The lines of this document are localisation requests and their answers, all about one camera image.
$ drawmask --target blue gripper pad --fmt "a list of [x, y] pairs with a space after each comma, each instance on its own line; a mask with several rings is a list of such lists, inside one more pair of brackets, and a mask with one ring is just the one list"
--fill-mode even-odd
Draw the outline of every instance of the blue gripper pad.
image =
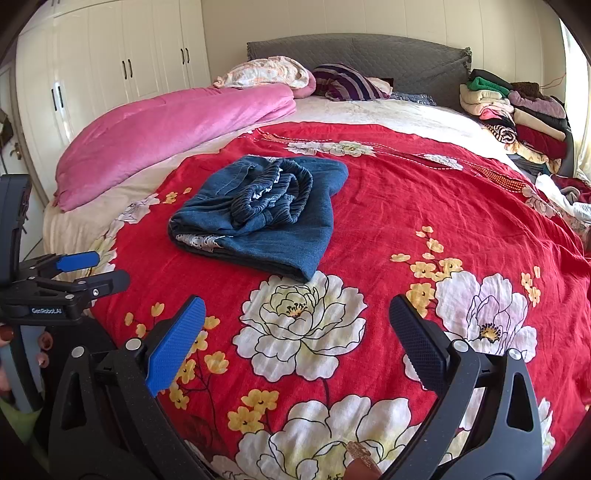
[[81, 254], [64, 255], [56, 262], [56, 268], [62, 272], [75, 272], [83, 268], [92, 268], [99, 264], [100, 256], [97, 252], [82, 252]]
[[205, 302], [192, 296], [174, 316], [168, 332], [148, 358], [146, 385], [155, 397], [170, 386], [205, 324]]

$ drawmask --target white bedsheet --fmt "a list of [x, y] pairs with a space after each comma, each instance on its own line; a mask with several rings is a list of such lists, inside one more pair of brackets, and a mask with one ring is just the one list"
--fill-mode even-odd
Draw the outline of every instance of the white bedsheet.
[[453, 143], [482, 157], [495, 158], [519, 171], [506, 156], [502, 144], [488, 131], [468, 117], [449, 109], [398, 100], [331, 102], [321, 97], [310, 97], [296, 102], [297, 111], [292, 115], [222, 135], [192, 150], [175, 155], [138, 172], [92, 202], [71, 212], [62, 213], [57, 207], [48, 206], [43, 225], [45, 252], [72, 254], [88, 250], [92, 242], [106, 232], [112, 220], [130, 203], [154, 193], [166, 176], [186, 157], [216, 153], [241, 133], [261, 125], [306, 121], [378, 124], [397, 132]]

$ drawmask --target folded blue cloth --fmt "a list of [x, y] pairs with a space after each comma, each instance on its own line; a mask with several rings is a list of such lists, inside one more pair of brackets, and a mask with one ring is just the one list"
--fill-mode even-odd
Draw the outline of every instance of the folded blue cloth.
[[247, 155], [211, 175], [168, 233], [191, 252], [308, 281], [332, 235], [330, 197], [347, 176], [336, 160]]
[[402, 93], [402, 92], [392, 92], [390, 94], [391, 100], [404, 100], [406, 102], [412, 103], [420, 103], [421, 105], [430, 105], [430, 106], [437, 106], [435, 100], [430, 95], [426, 93]]

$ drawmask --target pink blanket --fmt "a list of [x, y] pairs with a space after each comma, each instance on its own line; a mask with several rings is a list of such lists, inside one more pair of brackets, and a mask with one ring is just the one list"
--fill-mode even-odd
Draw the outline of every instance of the pink blanket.
[[295, 109], [282, 84], [181, 90], [120, 106], [86, 127], [61, 156], [54, 202], [68, 212], [172, 155]]

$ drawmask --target red bedspread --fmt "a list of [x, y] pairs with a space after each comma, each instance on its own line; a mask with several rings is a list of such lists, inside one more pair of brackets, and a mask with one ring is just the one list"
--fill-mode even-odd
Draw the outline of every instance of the red bedspread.
[[[167, 236], [173, 212], [247, 154], [347, 164], [332, 199], [335, 231], [305, 285], [188, 253]], [[117, 344], [171, 317], [189, 294], [205, 301], [205, 329], [159, 400], [229, 479], [338, 479], [350, 440], [382, 470], [394, 461], [434, 401], [389, 325], [399, 293], [450, 338], [523, 353], [545, 460], [591, 402], [591, 270], [580, 239], [518, 173], [455, 145], [377, 125], [259, 128], [218, 154], [186, 159], [97, 246], [98, 271], [116, 266], [132, 279], [93, 309]]]

